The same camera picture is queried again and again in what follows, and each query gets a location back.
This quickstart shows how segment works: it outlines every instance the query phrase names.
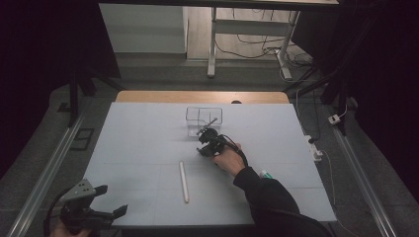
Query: white tabletop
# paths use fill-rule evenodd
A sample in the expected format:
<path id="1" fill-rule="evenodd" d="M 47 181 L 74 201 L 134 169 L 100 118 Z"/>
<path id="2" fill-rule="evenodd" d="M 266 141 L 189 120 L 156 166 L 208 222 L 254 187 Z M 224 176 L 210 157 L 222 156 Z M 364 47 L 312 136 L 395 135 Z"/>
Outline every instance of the white tabletop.
<path id="1" fill-rule="evenodd" d="M 198 105 L 113 103 L 85 178 L 108 185 L 91 207 L 112 211 L 128 204 L 114 222 L 124 226 L 230 225 L 253 223 L 243 192 L 189 137 L 187 107 L 222 108 L 223 134 L 240 142 L 249 166 L 267 170 L 295 198 L 302 214 L 336 220 L 293 105 Z M 184 203 L 179 162 L 184 161 L 190 202 Z"/>

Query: person's arm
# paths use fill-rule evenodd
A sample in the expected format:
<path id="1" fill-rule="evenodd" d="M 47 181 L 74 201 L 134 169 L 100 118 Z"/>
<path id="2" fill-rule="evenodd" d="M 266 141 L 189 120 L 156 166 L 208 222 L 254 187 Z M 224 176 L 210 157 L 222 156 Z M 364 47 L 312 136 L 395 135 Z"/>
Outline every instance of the person's arm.
<path id="1" fill-rule="evenodd" d="M 62 221 L 58 220 L 58 223 L 50 233 L 49 237 L 88 237 L 90 232 L 92 231 L 82 229 L 77 235 L 72 235 L 70 231 L 68 231 L 67 227 L 65 227 L 65 225 L 62 223 Z"/>
<path id="2" fill-rule="evenodd" d="M 244 191 L 251 205 L 299 213 L 293 197 L 279 181 L 259 178 L 251 167 L 244 166 L 242 158 L 230 147 L 226 146 L 221 154 L 214 156 L 213 162 L 235 177 L 233 184 Z"/>
<path id="3" fill-rule="evenodd" d="M 259 178 L 230 147 L 225 147 L 213 162 L 234 176 L 234 185 L 246 194 L 257 236 L 331 237 L 318 221 L 299 214 L 295 200 L 279 181 Z"/>

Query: black curtain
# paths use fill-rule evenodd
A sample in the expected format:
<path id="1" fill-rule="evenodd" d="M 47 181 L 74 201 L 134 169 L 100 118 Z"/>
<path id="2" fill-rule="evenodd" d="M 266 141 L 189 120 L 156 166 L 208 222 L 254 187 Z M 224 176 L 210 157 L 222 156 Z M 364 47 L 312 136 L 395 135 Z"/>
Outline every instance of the black curtain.
<path id="1" fill-rule="evenodd" d="M 48 108 L 54 89 L 120 72 L 93 0 L 0 3 L 0 177 L 13 164 Z"/>
<path id="2" fill-rule="evenodd" d="M 359 125 L 419 201 L 418 12 L 413 2 L 387 2 L 353 60 L 349 89 Z"/>

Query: floor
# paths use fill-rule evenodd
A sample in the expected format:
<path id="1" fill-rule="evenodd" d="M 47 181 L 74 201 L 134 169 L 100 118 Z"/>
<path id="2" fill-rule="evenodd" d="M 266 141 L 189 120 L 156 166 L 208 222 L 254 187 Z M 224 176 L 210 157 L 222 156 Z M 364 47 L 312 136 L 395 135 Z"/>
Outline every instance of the floor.
<path id="1" fill-rule="evenodd" d="M 239 49 L 236 43 L 222 46 L 240 53 L 260 53 Z M 130 90 L 214 90 L 214 91 L 282 91 L 290 85 L 281 79 L 278 62 L 274 60 L 230 60 L 217 62 L 214 79 L 207 78 L 205 49 L 201 56 L 188 55 L 190 59 L 161 56 L 117 54 L 123 79 L 118 83 Z M 307 68 L 292 68 L 293 78 L 298 78 Z M 310 80 L 318 80 L 314 75 Z M 26 236 L 40 236 L 42 220 L 53 198 L 64 188 L 71 187 L 83 178 L 84 171 L 94 151 L 97 139 L 106 118 L 109 106 L 117 91 L 100 80 L 94 80 L 98 92 L 93 98 L 80 96 L 82 102 L 91 101 L 81 128 L 91 131 L 90 142 L 74 140 L 54 180 L 36 212 L 30 220 Z M 310 84 L 304 82 L 299 88 Z M 317 138 L 318 149 L 326 156 L 318 163 L 317 170 L 323 181 L 340 222 L 330 223 L 335 236 L 382 236 L 370 208 L 346 162 L 342 149 L 327 122 L 333 105 L 321 105 L 319 95 L 323 88 L 291 100 L 299 114 L 301 126 L 307 134 Z M 0 236 L 6 236 L 22 206 L 31 193 L 40 173 L 66 130 L 68 113 L 60 112 L 62 103 L 68 103 L 68 87 L 55 90 L 50 96 L 49 110 L 9 172 L 0 180 Z M 394 173 L 385 157 L 358 127 L 354 118 L 356 107 L 349 104 L 346 113 L 346 130 L 355 152 L 370 179 L 397 236 L 415 237 L 419 233 L 419 205 Z M 112 236 L 116 230 L 103 231 L 102 236 Z"/>
<path id="2" fill-rule="evenodd" d="M 211 9 L 190 7 L 188 13 L 190 19 L 188 58 L 208 59 L 210 50 Z M 287 22 L 289 20 L 289 15 L 289 11 L 230 8 L 218 8 L 216 10 L 216 17 L 224 20 Z M 215 56 L 216 59 L 276 60 L 272 51 L 264 51 L 263 48 L 269 49 L 280 47 L 282 45 L 282 39 L 282 37 L 217 34 L 215 40 L 218 48 L 216 49 Z M 288 53 L 291 57 L 293 57 L 297 54 L 303 53 L 303 51 L 298 48 L 298 46 L 291 43 Z"/>

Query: black jacket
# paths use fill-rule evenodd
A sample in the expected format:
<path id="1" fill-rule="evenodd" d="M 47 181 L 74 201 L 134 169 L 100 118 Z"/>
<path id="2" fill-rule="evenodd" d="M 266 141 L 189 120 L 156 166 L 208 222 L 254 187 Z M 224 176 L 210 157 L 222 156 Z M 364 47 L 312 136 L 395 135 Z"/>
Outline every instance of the black jacket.
<path id="1" fill-rule="evenodd" d="M 258 236 L 331 236 L 317 220 L 299 213 L 295 200 L 277 180 L 261 179 L 247 167 L 237 174 L 233 184 L 246 194 Z"/>

